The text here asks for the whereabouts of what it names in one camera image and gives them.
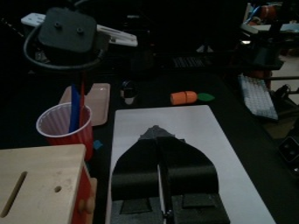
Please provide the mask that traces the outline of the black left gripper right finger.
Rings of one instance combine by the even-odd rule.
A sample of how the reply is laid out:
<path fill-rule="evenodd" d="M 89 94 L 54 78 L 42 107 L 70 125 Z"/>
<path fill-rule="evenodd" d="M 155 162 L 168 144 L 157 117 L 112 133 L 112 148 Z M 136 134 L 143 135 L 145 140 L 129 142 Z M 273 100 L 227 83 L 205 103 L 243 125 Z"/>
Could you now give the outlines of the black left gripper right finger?
<path fill-rule="evenodd" d="M 165 223 L 229 224 L 213 163 L 167 130 L 155 128 Z"/>

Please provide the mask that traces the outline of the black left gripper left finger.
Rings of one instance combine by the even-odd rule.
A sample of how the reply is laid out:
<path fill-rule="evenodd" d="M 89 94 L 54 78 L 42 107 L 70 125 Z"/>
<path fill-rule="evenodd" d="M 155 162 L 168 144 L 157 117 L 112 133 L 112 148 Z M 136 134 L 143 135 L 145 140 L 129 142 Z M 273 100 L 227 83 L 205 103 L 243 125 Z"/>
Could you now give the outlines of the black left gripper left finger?
<path fill-rule="evenodd" d="M 164 224 L 160 206 L 156 138 L 148 128 L 116 161 L 110 176 L 110 224 Z"/>

